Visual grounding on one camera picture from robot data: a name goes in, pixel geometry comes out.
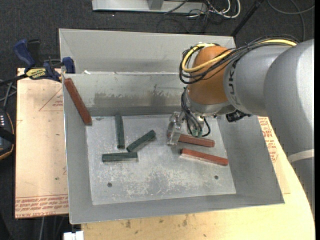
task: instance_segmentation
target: yellow cable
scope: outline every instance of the yellow cable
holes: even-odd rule
[[[281,44],[286,44],[289,46],[296,46],[297,45],[293,41],[283,40],[283,39],[266,40],[266,41],[259,42],[258,44],[265,44],[265,43],[281,43]]]
[[[296,46],[297,45],[293,41],[284,40],[284,39],[273,39],[273,40],[266,40],[266,41],[258,42],[258,44],[265,44],[265,43],[281,43],[281,44],[286,44],[286,45],[289,45],[289,46]],[[203,63],[201,65],[198,65],[198,66],[195,66],[195,67],[191,67],[191,68],[187,68],[186,67],[187,60],[193,53],[195,53],[201,47],[211,47],[211,46],[215,46],[215,44],[213,44],[213,43],[210,43],[210,44],[200,43],[200,44],[197,44],[196,46],[192,47],[188,51],[188,53],[186,54],[186,56],[184,57],[184,59],[182,61],[182,65],[181,65],[182,70],[187,72],[187,73],[195,72],[197,70],[200,70],[200,69],[204,68],[205,66],[207,66],[209,64],[212,64],[212,63],[215,63],[215,62],[217,62],[219,60],[222,60],[229,53],[231,53],[231,50],[229,50],[229,51],[226,51],[224,54],[219,55],[219,56],[217,56],[217,57],[215,57],[215,58],[213,58],[211,60],[208,60],[207,62],[205,62],[205,63]]]

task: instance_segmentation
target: dark green block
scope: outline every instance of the dark green block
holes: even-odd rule
[[[137,161],[137,152],[110,153],[103,154],[102,161],[105,162],[121,162],[121,161]]]
[[[142,147],[144,147],[146,144],[148,144],[149,141],[151,141],[155,137],[156,137],[155,131],[151,130],[145,135],[143,135],[142,137],[138,138],[135,142],[131,143],[126,148],[126,150],[128,150],[128,152],[135,152],[141,149]]]
[[[115,130],[116,130],[116,141],[118,149],[125,148],[125,131],[124,122],[121,115],[115,116]]]

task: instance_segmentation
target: blue clamp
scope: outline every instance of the blue clamp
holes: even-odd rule
[[[14,45],[13,51],[20,60],[27,64],[27,67],[24,69],[25,77],[29,77],[33,80],[48,79],[61,82],[61,74],[58,73],[50,63],[44,62],[43,67],[35,67],[36,61],[33,59],[31,53],[28,50],[26,39],[18,41]],[[65,66],[67,73],[76,73],[75,64],[72,58],[63,58],[60,65]]]

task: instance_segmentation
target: red stick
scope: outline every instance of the red stick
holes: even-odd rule
[[[181,134],[179,138],[179,142],[194,144],[198,146],[204,146],[213,148],[215,146],[215,141],[207,138],[197,138],[191,135]]]
[[[218,164],[221,166],[227,166],[229,161],[226,158],[215,156],[212,154],[206,154],[198,151],[194,151],[191,149],[183,148],[181,149],[181,156],[188,157],[188,158],[194,158],[201,161],[206,161],[209,163]]]
[[[92,125],[92,119],[89,114],[89,111],[86,108],[86,105],[84,104],[74,82],[72,81],[71,78],[67,78],[64,80],[64,85],[66,89],[68,90],[71,99],[78,110],[83,122],[85,125]]]

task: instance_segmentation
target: orange motor housing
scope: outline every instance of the orange motor housing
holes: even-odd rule
[[[203,48],[195,57],[192,67],[199,66],[203,63],[206,63],[214,59],[225,50],[227,50],[227,48],[218,45]],[[204,72],[213,64],[214,63],[209,64],[200,69],[199,71],[190,74],[192,76]],[[223,85],[226,64],[227,63],[224,63],[218,68],[209,72],[203,80],[200,80],[192,84],[188,84],[187,93],[193,102],[203,105],[213,105],[228,101]]]

